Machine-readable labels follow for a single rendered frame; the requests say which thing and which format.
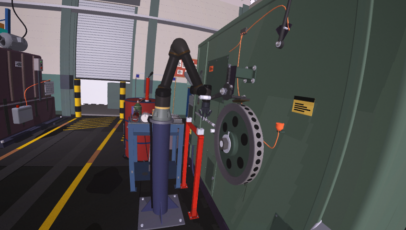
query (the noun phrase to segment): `blue table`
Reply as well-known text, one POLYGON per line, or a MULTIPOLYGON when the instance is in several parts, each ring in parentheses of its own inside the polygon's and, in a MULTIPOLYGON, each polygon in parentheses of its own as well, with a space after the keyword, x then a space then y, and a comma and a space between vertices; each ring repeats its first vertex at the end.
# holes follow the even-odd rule
MULTIPOLYGON (((169 178, 176 178, 175 188, 180 188, 182 170, 182 149, 184 124, 170 124, 170 135, 174 136, 172 141, 172 159, 169 164, 169 178), (176 154, 176 139, 178 139, 179 152, 176 154)), ((130 192, 136 192, 135 181, 146 181, 150 179, 149 162, 138 162, 137 136, 149 136, 148 123, 128 123, 128 165, 130 171, 130 192)))

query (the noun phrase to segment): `orange plug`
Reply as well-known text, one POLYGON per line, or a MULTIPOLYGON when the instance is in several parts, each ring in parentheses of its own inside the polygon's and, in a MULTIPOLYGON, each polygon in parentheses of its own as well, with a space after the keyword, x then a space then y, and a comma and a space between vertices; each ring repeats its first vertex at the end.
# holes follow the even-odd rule
POLYGON ((281 132, 283 130, 283 127, 285 126, 285 123, 278 123, 276 122, 276 130, 278 132, 281 132))

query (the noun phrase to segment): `white dial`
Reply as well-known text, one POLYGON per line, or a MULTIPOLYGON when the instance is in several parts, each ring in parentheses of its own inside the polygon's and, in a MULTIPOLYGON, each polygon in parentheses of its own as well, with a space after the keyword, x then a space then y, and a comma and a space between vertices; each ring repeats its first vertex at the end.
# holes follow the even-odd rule
POLYGON ((144 123, 147 123, 149 116, 151 116, 151 115, 150 115, 149 113, 147 113, 147 112, 142 113, 142 115, 141 115, 141 121, 144 122, 144 123))

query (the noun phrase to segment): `green wheel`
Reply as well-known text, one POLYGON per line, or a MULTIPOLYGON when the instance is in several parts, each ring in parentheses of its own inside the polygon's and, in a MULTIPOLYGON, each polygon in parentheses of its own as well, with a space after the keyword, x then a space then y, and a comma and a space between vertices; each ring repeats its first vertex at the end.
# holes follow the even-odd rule
POLYGON ((262 129, 248 106, 232 103, 222 109, 214 144, 217 165, 230 184, 247 184, 258 175, 264 152, 262 129))

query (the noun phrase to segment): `yellow and black striped bollard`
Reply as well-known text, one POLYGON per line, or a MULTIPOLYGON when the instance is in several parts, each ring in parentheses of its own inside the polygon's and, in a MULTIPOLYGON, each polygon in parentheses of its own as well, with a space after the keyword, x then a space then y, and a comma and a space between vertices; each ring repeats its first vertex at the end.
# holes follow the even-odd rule
POLYGON ((73 81, 75 92, 75 115, 76 117, 82 117, 82 107, 80 102, 80 79, 73 81))
POLYGON ((120 119, 124 119, 125 81, 120 82, 120 119))

